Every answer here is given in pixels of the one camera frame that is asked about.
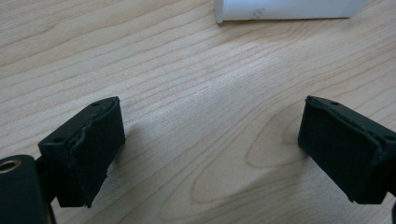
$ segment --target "wood grain pattern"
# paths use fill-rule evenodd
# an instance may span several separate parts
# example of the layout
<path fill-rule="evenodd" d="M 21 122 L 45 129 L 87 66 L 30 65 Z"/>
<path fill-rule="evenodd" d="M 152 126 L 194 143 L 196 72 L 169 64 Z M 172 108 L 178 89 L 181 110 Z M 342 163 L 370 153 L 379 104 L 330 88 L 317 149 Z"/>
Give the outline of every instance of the wood grain pattern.
<path fill-rule="evenodd" d="M 0 2 L 0 156 L 118 95 L 127 143 L 59 223 L 390 223 L 297 147 L 308 94 L 396 131 L 396 2 L 216 25 L 212 0 Z"/>

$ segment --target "wood grain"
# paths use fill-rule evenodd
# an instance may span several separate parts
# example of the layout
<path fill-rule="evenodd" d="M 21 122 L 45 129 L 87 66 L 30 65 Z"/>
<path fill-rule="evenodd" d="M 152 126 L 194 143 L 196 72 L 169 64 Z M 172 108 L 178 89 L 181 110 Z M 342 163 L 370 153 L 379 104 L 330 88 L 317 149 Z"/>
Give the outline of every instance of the wood grain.
<path fill-rule="evenodd" d="M 396 131 L 396 2 L 350 20 L 215 23 L 212 0 L 0 2 L 0 156 L 118 95 L 127 143 L 59 223 L 390 223 L 297 146 L 308 94 Z"/>

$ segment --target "light wood tabletop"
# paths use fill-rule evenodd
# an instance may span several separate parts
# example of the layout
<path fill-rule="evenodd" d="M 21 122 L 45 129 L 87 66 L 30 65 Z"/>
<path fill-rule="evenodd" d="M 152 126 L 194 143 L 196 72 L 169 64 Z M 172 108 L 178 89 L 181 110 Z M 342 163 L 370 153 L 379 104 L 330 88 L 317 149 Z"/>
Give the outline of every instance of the light wood tabletop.
<path fill-rule="evenodd" d="M 352 19 L 226 21 L 213 0 L 0 2 L 0 158 L 119 96 L 126 144 L 59 223 L 391 223 L 297 146 L 304 99 L 396 131 L 396 1 Z"/>

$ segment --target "white object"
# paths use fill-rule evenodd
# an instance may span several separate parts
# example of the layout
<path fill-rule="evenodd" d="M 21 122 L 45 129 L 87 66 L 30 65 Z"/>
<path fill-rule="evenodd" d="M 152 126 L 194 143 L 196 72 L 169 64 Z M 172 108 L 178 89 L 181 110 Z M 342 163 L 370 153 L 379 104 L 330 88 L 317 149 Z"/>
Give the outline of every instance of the white object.
<path fill-rule="evenodd" d="M 349 18 L 368 0 L 215 0 L 216 22 Z"/>

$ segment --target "wooden surface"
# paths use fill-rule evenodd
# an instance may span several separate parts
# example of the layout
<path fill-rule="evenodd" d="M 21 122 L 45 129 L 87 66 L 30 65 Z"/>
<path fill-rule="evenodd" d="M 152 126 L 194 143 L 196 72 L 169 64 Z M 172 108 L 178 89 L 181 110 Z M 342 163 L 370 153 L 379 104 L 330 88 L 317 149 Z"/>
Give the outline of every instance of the wooden surface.
<path fill-rule="evenodd" d="M 215 23 L 212 0 L 0 2 L 0 157 L 121 98 L 127 142 L 59 223 L 390 223 L 297 147 L 304 98 L 396 131 L 396 1 L 351 20 Z"/>

